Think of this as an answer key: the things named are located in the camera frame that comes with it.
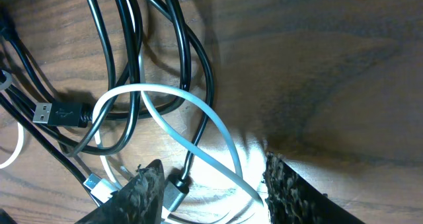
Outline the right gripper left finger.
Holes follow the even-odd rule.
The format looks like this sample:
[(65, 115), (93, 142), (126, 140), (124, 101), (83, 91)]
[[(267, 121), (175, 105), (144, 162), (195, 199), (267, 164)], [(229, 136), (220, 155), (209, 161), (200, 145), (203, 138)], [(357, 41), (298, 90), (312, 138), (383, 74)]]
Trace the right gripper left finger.
[(160, 224), (165, 189), (161, 160), (155, 159), (139, 168), (123, 188), (119, 189), (105, 178), (91, 174), (84, 182), (90, 194), (102, 203), (78, 220), (79, 223)]

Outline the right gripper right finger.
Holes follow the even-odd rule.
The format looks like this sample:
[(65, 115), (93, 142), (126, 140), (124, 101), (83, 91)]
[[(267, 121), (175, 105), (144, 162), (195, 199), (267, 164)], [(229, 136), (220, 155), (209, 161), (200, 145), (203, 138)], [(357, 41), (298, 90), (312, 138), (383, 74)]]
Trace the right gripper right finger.
[(281, 154), (266, 154), (264, 181), (270, 222), (275, 224), (361, 223), (332, 202), (284, 162)]

